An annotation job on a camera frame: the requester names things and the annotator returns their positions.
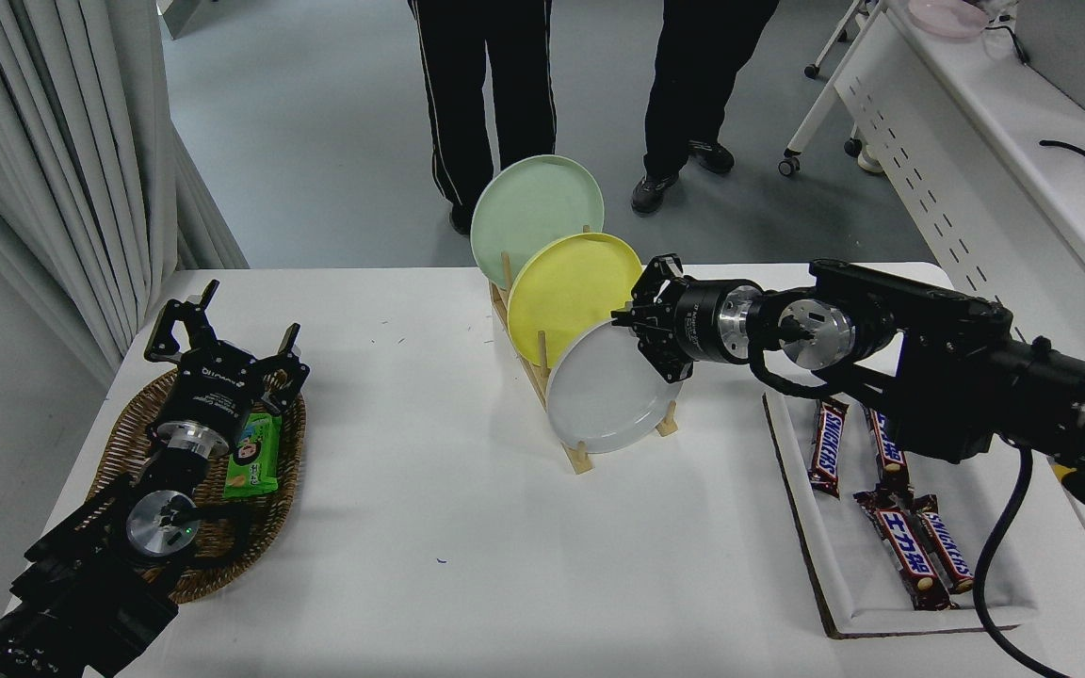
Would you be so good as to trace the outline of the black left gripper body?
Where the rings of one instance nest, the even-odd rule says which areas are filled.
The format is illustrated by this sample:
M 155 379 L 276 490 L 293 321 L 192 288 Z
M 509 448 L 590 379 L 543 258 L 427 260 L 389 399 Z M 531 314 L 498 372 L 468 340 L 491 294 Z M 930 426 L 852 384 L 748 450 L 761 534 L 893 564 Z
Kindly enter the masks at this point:
M 189 422 L 214 430 L 237 444 L 261 387 L 254 357 L 240 348 L 194 348 L 178 361 L 168 398 L 159 409 L 159 428 Z

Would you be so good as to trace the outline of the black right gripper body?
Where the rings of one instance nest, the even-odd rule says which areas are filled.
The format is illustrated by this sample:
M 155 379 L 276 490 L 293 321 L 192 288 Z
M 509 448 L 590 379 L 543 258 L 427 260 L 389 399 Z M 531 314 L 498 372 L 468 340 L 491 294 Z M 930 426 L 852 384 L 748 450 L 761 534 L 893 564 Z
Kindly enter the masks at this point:
M 739 364 L 739 356 L 722 338 L 719 311 L 739 280 L 697 282 L 676 280 L 667 286 L 667 303 L 674 310 L 674 336 L 688 358 L 698 362 Z

